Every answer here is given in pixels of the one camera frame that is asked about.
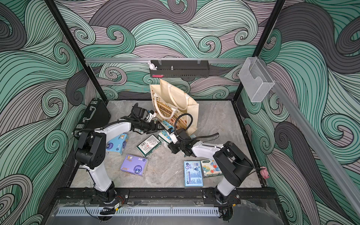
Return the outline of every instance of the blue tissue pack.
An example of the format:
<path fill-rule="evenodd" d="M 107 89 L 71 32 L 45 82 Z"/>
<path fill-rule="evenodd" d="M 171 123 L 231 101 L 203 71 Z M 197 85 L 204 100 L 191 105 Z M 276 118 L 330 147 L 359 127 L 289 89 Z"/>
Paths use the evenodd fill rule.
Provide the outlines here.
<path fill-rule="evenodd" d="M 122 155 L 128 139 L 129 136 L 127 134 L 116 136 L 106 144 L 106 152 L 110 155 Z"/>
<path fill-rule="evenodd" d="M 185 187 L 204 186 L 200 161 L 185 161 Z"/>

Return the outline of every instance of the white rabbit figurine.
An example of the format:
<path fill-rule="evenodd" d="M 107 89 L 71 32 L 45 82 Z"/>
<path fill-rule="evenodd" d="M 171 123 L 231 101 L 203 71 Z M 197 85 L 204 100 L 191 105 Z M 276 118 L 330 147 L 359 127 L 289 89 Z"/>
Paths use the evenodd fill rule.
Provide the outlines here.
<path fill-rule="evenodd" d="M 151 70 L 156 70 L 157 69 L 157 66 L 155 66 L 153 63 L 151 63 L 150 60 L 148 61 L 148 64 L 149 64 L 149 69 L 151 69 Z"/>

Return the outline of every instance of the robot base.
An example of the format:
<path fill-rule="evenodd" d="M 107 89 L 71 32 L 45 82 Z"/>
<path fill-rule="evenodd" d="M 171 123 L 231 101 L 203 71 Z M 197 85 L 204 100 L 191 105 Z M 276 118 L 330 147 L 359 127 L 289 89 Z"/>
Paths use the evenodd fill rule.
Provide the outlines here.
<path fill-rule="evenodd" d="M 230 195 L 228 196 L 224 196 L 218 189 L 217 187 L 214 188 L 214 196 L 216 198 L 216 200 L 220 203 L 220 204 L 224 204 L 224 203 L 227 203 L 229 198 L 230 198 Z"/>
<path fill-rule="evenodd" d="M 115 200 L 115 196 L 116 196 L 114 188 L 115 188 L 114 182 L 111 181 L 111 185 L 106 191 L 101 192 L 95 189 L 97 198 L 100 201 L 104 202 L 105 204 L 112 203 Z"/>

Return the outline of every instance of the tote bag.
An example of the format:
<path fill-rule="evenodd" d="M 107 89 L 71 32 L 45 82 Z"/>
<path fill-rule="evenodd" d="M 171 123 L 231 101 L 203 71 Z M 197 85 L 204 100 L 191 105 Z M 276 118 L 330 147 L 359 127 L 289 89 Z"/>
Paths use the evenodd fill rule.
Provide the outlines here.
<path fill-rule="evenodd" d="M 150 85 L 151 99 L 157 117 L 174 125 L 175 120 L 183 113 L 193 117 L 193 122 L 186 133 L 192 135 L 197 129 L 199 104 L 181 89 L 160 79 L 159 85 Z M 177 128 L 186 128 L 191 121 L 189 116 L 183 116 L 177 122 Z"/>

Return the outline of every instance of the small red object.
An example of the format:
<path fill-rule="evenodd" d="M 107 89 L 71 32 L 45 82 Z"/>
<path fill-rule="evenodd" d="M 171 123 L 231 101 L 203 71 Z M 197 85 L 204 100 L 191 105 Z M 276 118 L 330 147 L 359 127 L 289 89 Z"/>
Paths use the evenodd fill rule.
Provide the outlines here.
<path fill-rule="evenodd" d="M 260 170 L 260 174 L 262 178 L 267 179 L 269 178 L 269 172 L 267 171 L 267 168 L 265 166 L 260 167 L 262 170 Z"/>

